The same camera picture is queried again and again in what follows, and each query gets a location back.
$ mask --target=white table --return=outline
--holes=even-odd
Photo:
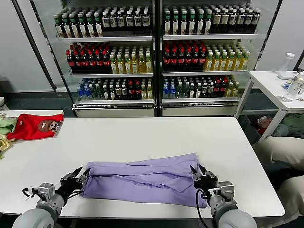
[[[0,212],[20,214],[36,206],[24,187],[59,187],[68,172],[91,161],[132,162],[197,153],[219,181],[235,185],[238,207],[254,217],[281,216],[284,208],[237,120],[204,118],[65,118],[54,138],[19,141],[0,161]],[[210,218],[210,208],[201,209]],[[62,217],[197,219],[196,208],[172,204],[71,198]]]
[[[249,82],[245,88],[234,117],[238,118],[243,111],[245,102],[250,94],[253,84],[257,86],[279,108],[270,125],[259,139],[260,142],[266,137],[272,135],[287,113],[304,112],[304,101],[296,100],[297,98],[304,98],[304,94],[297,95],[296,99],[292,102],[284,102],[281,100],[281,97],[284,96],[286,89],[284,89],[282,85],[286,83],[287,80],[279,79],[277,77],[278,74],[272,71],[250,71],[249,73]]]

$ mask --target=black cable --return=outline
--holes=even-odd
[[[202,222],[202,224],[205,226],[205,228],[208,228],[208,226],[206,225],[206,223],[203,221],[203,218],[201,217],[200,215],[200,208],[199,208],[199,192],[202,192],[204,194],[204,192],[201,190],[201,189],[198,189],[196,191],[196,194],[195,194],[195,199],[196,199],[196,209],[198,210],[198,214],[199,214],[199,219],[200,221]]]

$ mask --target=refrigerator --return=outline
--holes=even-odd
[[[261,0],[239,0],[237,2],[231,0],[218,0],[217,2],[192,0],[186,3],[180,0],[127,2],[120,0],[111,2],[31,0],[31,9],[27,8],[27,10],[32,10],[37,17],[40,29],[45,35],[46,42],[54,56],[53,61],[61,74],[66,90],[73,100],[73,107],[71,108],[78,117],[232,116],[239,103],[239,91],[245,88],[249,79],[248,71],[255,70],[257,67],[279,9],[279,2],[279,0],[271,0],[267,3]],[[252,14],[251,20],[258,8],[260,17],[258,17],[258,23],[255,24],[254,30],[249,31],[246,29],[247,27],[236,29],[232,25],[233,29],[229,29],[225,27],[225,22],[221,27],[220,19],[220,26],[217,27],[217,9],[220,9],[219,14],[224,15],[225,9],[229,10],[231,7],[237,9],[236,22],[238,14],[242,12],[239,8],[244,8],[248,15]],[[183,10],[186,13],[182,33]],[[198,31],[200,10],[204,11],[202,14],[202,31]],[[206,32],[208,10],[212,11],[210,14],[211,26],[210,31]],[[170,12],[169,24],[167,24],[169,27],[166,27],[166,22],[168,22],[166,11]],[[82,13],[80,17],[84,19],[84,30],[80,28],[80,13]],[[95,13],[99,13],[99,19],[95,18]],[[227,20],[230,20],[229,13],[230,11],[227,13]],[[70,14],[73,14],[72,18],[75,17],[76,19],[74,28],[72,27]],[[128,16],[133,18],[133,26],[127,25]],[[60,28],[56,28],[55,19],[57,18],[60,19]],[[124,25],[121,23],[121,18],[124,18]],[[97,29],[97,24],[99,24],[102,34],[99,32],[100,29]],[[174,46],[176,46],[176,56],[173,53]],[[181,47],[185,49],[189,46],[191,47],[190,65],[183,62],[179,66]],[[201,65],[196,65],[195,47],[199,48],[199,54],[202,52],[201,47],[205,48],[205,62]],[[225,67],[221,69],[216,65],[217,61],[215,59],[213,61],[215,62],[214,67],[211,63],[213,70],[211,68],[205,69],[209,49],[215,57],[219,51],[221,62],[223,61],[223,51],[218,50],[220,47],[224,50],[228,47],[231,51],[235,50],[235,58],[237,58],[237,52],[241,51],[240,48],[242,48],[244,52],[240,55],[242,63],[245,53],[250,52],[246,63],[247,67],[241,68],[237,65],[235,69],[225,69]],[[105,57],[102,56],[103,63],[107,63],[106,66],[103,64],[103,67],[100,67],[100,65],[94,63],[97,62],[96,49],[99,49],[101,53],[106,50]],[[73,54],[76,50],[76,55],[79,55],[79,58],[82,58],[82,51],[84,51],[84,55],[87,56],[84,57],[82,63],[88,62],[88,66],[78,66],[75,60],[76,56],[74,55],[71,60],[71,56],[67,55],[67,50],[70,51],[70,54]],[[149,62],[147,60],[148,51],[151,61],[150,70],[147,68]],[[137,71],[133,71],[132,67],[133,52],[136,55]],[[182,94],[177,94],[179,80],[181,80],[183,86]],[[201,87],[204,80],[208,80],[208,86],[210,84],[209,80],[212,80],[214,86],[216,86],[217,80],[220,80],[218,91],[214,90],[212,93],[203,94]],[[93,84],[99,84],[98,92],[96,92],[96,86],[89,86],[92,81],[94,81]],[[126,94],[122,92],[123,82],[124,88],[127,90]],[[184,91],[187,82],[190,89]],[[234,89],[232,91],[233,95],[227,95],[226,92],[229,88],[229,82],[233,83],[231,89],[235,88],[237,83],[239,85],[238,90]],[[165,84],[167,84],[169,94],[166,89],[164,90]],[[171,85],[173,84],[175,93],[173,93],[173,90],[173,95],[171,95]],[[106,91],[108,98],[103,95],[104,91]]]

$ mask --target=folded garment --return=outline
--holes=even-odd
[[[171,203],[196,206],[190,165],[198,166],[195,153],[130,163],[89,162],[84,198]],[[199,206],[206,207],[199,198]]]

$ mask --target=white side table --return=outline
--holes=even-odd
[[[272,122],[267,127],[264,134],[261,136],[259,140],[260,142],[267,136],[272,135],[272,133],[275,131],[287,113],[304,112],[304,101],[296,100],[297,98],[304,99],[304,94],[297,95],[296,99],[293,102],[284,102],[280,98],[286,92],[286,89],[284,89],[282,85],[287,80],[279,79],[277,77],[277,73],[272,71],[250,71],[249,74],[249,82],[245,88],[234,117],[238,118],[241,114],[253,84],[255,84],[279,108],[279,111],[276,113]]]

